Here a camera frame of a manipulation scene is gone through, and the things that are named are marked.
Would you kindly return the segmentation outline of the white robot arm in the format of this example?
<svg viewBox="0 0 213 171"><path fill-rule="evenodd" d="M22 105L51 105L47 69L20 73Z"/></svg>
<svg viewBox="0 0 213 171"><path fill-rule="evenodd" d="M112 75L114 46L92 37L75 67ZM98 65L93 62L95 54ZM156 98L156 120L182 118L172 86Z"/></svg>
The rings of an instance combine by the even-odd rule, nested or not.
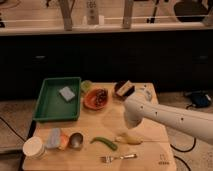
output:
<svg viewBox="0 0 213 171"><path fill-rule="evenodd" d="M145 87L125 99L124 120L129 128L147 118L213 145L213 114L155 104L151 100L152 94Z"/></svg>

